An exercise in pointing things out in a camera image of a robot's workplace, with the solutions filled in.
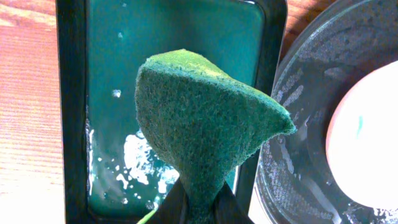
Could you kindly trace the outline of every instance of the wood grain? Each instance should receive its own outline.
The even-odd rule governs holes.
[[[330,0],[289,0],[282,54]],[[63,223],[55,0],[0,0],[0,223]]]

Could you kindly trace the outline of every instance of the brown wood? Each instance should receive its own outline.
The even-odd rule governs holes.
[[[334,0],[288,0],[284,55]],[[55,0],[0,0],[0,223],[63,223]]]

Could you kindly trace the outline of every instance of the wet sponge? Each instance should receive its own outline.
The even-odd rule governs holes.
[[[272,98],[184,49],[147,59],[135,99],[144,136],[180,173],[193,223],[211,222],[211,205],[230,170],[262,142],[295,131]]]

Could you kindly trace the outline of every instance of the sponge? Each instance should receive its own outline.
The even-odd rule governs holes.
[[[180,173],[190,223],[212,223],[211,206],[228,173],[264,141],[296,130],[272,98],[185,49],[148,58],[135,99],[148,143]]]

